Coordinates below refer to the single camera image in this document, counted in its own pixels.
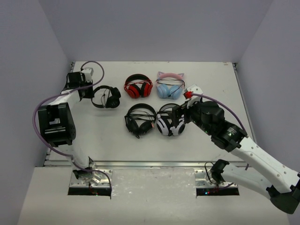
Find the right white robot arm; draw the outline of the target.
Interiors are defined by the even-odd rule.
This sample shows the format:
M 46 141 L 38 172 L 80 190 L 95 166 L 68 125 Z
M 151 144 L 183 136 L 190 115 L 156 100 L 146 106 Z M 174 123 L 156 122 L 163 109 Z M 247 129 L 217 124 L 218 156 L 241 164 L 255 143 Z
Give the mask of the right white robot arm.
M 219 159 L 210 169 L 217 183 L 236 183 L 271 201 L 279 210 L 293 214 L 300 203 L 300 174 L 277 161 L 250 138 L 247 132 L 225 119 L 225 112 L 216 102 L 185 102 L 170 113 L 175 124 L 183 119 L 194 123 L 220 149 L 226 150 L 252 166 L 251 173 L 226 160 Z

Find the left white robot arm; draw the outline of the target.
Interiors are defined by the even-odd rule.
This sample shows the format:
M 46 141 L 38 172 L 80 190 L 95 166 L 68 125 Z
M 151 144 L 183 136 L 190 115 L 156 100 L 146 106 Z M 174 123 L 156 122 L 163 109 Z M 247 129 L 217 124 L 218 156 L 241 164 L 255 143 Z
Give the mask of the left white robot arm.
M 89 157 L 75 143 L 76 128 L 71 109 L 82 99 L 92 98 L 92 75 L 92 68 L 68 73 L 63 91 L 52 97 L 52 102 L 41 104 L 37 108 L 42 141 L 65 156 L 73 170 L 87 169 L 90 166 Z

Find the black on-ear headphones with cable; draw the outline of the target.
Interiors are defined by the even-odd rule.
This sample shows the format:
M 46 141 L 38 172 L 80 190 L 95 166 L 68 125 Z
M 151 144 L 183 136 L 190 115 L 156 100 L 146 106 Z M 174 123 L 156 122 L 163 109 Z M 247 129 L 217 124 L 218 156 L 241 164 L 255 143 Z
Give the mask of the black on-ear headphones with cable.
M 96 108 L 117 108 L 120 105 L 120 98 L 121 94 L 120 91 L 117 87 L 111 87 L 107 85 L 101 85 L 99 87 L 96 87 L 93 91 L 93 94 L 95 95 L 97 91 L 104 89 L 109 90 L 106 101 L 103 103 L 101 100 L 101 104 L 96 104 L 93 102 L 93 98 L 91 99 L 91 103 L 96 107 Z M 101 97 L 101 99 L 105 99 L 105 91 Z

